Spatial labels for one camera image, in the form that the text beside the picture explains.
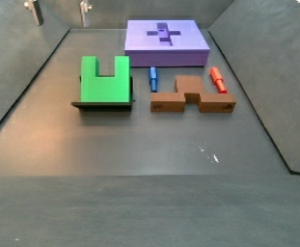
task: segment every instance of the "green block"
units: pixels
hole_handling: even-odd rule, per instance
[[[114,75],[98,74],[98,60],[94,56],[82,57],[80,102],[130,102],[130,59],[114,57]]]

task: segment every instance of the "gray wall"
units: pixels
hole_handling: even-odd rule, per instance
[[[237,0],[208,30],[286,165],[300,173],[300,4]]]
[[[0,1],[0,121],[68,31],[43,5],[35,26],[22,3]]]
[[[42,0],[70,28],[82,28],[81,0]],[[89,28],[126,28],[128,19],[194,19],[206,28],[233,0],[89,0]]]

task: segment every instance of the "wooden block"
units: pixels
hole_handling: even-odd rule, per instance
[[[174,91],[185,95],[185,102],[197,104],[200,93],[205,92],[205,86],[200,76],[176,75]]]
[[[182,112],[185,96],[180,93],[152,93],[150,112]]]
[[[234,105],[234,97],[229,94],[200,94],[198,111],[202,113],[230,113]]]

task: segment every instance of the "small cylinder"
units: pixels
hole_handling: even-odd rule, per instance
[[[213,84],[216,85],[217,92],[220,94],[226,94],[226,88],[224,85],[224,78],[218,72],[217,67],[212,67],[209,69],[209,76],[210,76]]]
[[[150,67],[148,69],[148,77],[149,77],[150,93],[157,93],[158,78],[157,78],[157,70],[154,67]]]

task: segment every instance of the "purple block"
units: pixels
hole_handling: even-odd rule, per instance
[[[206,64],[209,48],[193,20],[129,20],[125,55],[132,67]]]

